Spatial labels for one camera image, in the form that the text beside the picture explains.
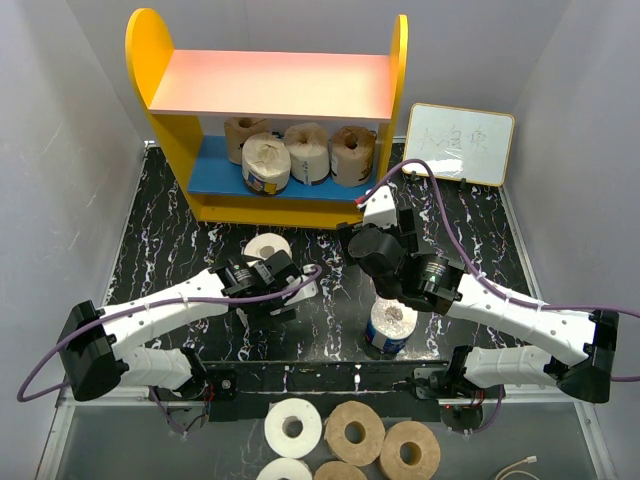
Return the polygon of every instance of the shelf side panel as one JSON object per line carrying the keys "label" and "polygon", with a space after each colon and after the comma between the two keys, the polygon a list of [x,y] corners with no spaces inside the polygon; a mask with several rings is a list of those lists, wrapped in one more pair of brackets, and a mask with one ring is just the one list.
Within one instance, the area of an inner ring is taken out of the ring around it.
{"label": "shelf side panel", "polygon": [[398,115],[400,115],[402,93],[404,91],[408,42],[409,23],[407,16],[398,15],[391,41],[391,52],[389,53],[389,61],[391,63],[391,120],[388,123],[381,123],[378,128],[378,138],[382,142],[380,156],[378,158],[378,180],[380,180],[389,169],[391,146],[396,131],[396,124],[398,123]]}
{"label": "shelf side panel", "polygon": [[173,41],[162,17],[150,8],[133,12],[125,36],[129,80],[180,189],[197,218],[202,202],[189,195],[187,187],[203,138],[200,121],[196,116],[153,115],[148,108],[173,52]]}

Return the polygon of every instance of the brown paper roll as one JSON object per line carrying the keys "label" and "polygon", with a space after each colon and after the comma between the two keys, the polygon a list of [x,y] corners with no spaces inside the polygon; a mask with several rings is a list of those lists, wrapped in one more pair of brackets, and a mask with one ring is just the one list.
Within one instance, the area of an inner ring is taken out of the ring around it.
{"label": "brown paper roll", "polygon": [[316,471],[313,480],[367,480],[367,476],[353,465],[327,462]]}
{"label": "brown paper roll", "polygon": [[[407,444],[409,463],[400,457]],[[428,480],[440,464],[440,445],[428,427],[419,422],[401,422],[389,429],[380,452],[380,468],[390,480]]]}
{"label": "brown paper roll", "polygon": [[331,175],[344,187],[369,180],[373,170],[376,134],[364,127],[342,127],[331,137]]}
{"label": "brown paper roll", "polygon": [[242,146],[247,138],[257,133],[268,132],[269,121],[264,118],[231,117],[224,122],[224,136],[227,139],[229,160],[242,164]]}
{"label": "brown paper roll", "polygon": [[[362,434],[360,443],[351,443],[345,436],[345,430],[351,424]],[[364,467],[380,455],[384,425],[371,407],[351,401],[338,405],[331,412],[324,436],[336,457],[351,465]]]}

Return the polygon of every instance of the whiteboard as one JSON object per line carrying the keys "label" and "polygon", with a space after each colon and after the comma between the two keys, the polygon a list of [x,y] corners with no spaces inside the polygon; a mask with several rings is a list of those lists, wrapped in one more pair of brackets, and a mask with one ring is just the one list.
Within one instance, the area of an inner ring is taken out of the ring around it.
{"label": "whiteboard", "polygon": [[[416,103],[411,108],[403,159],[426,160],[436,178],[500,186],[514,123],[506,113]],[[418,164],[406,165],[402,171],[427,176]]]}

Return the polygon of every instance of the robotic arm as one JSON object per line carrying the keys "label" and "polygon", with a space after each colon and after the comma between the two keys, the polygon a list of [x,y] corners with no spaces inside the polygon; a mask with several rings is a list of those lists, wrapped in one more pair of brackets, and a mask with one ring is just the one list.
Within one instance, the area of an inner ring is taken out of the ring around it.
{"label": "robotic arm", "polygon": [[437,397],[469,396],[502,384],[557,386],[580,400],[609,400],[618,314],[572,310],[546,311],[519,306],[513,300],[536,300],[492,285],[495,296],[464,265],[437,253],[418,252],[413,211],[396,209],[389,187],[366,202],[363,222],[340,225],[348,263],[355,263],[374,282],[377,294],[397,299],[421,312],[490,326],[530,346],[487,350],[457,347],[446,371],[415,383]]}
{"label": "robotic arm", "polygon": [[89,322],[101,317],[105,321],[60,352],[74,397],[78,401],[92,400],[118,385],[157,386],[184,398],[197,397],[207,379],[195,351],[155,350],[141,345],[182,325],[227,313],[230,307],[225,297],[267,296],[237,309],[245,327],[261,328],[267,322],[291,320],[295,318],[292,305],[317,293],[315,281],[289,295],[269,298],[274,295],[268,294],[298,286],[310,280],[311,273],[313,266],[301,271],[284,251],[277,251],[264,261],[234,255],[221,266],[132,302],[99,310],[91,301],[76,305],[60,340]]}

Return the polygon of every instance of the toilet paper roll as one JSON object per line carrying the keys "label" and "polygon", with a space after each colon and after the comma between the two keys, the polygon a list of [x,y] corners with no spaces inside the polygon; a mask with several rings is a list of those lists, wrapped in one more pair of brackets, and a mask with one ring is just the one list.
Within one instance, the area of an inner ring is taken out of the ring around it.
{"label": "toilet paper roll", "polygon": [[378,298],[364,333],[365,339],[384,353],[398,353],[404,348],[418,322],[418,312],[397,300]]}
{"label": "toilet paper roll", "polygon": [[264,118],[231,117],[224,122],[224,136],[227,139],[229,160],[242,164],[242,146],[249,137],[268,132],[269,121]]}
{"label": "toilet paper roll", "polygon": [[289,127],[284,145],[291,156],[291,176],[305,185],[318,185],[329,176],[329,134],[317,123]]}
{"label": "toilet paper roll", "polygon": [[369,180],[373,170],[376,134],[363,127],[343,127],[331,137],[331,175],[344,187]]}
{"label": "toilet paper roll", "polygon": [[353,465],[327,462],[316,470],[313,480],[367,480],[367,476]]}
{"label": "toilet paper roll", "polygon": [[312,480],[311,470],[293,458],[278,458],[264,467],[256,480]]}
{"label": "toilet paper roll", "polygon": [[[295,437],[286,433],[291,423],[299,421],[302,431]],[[322,435],[322,420],[316,407],[300,398],[276,403],[264,421],[264,435],[271,449],[281,457],[300,458],[315,448]]]}
{"label": "toilet paper roll", "polygon": [[291,247],[289,243],[280,235],[275,233],[263,233],[252,238],[247,246],[244,247],[242,253],[250,257],[261,258],[266,260],[278,250],[284,250],[291,258]]}
{"label": "toilet paper roll", "polygon": [[[360,443],[352,443],[347,439],[345,432],[349,425],[360,430]],[[340,460],[364,467],[380,455],[384,442],[384,425],[378,414],[368,405],[345,402],[331,412],[327,420],[325,439],[329,449]]]}
{"label": "toilet paper roll", "polygon": [[289,181],[291,159],[284,142],[270,133],[258,133],[242,147],[242,176],[253,192],[276,195]]}
{"label": "toilet paper roll", "polygon": [[[409,449],[409,463],[400,456],[403,445]],[[389,429],[380,453],[380,468],[390,480],[428,480],[440,464],[440,445],[425,425],[401,422]]]}

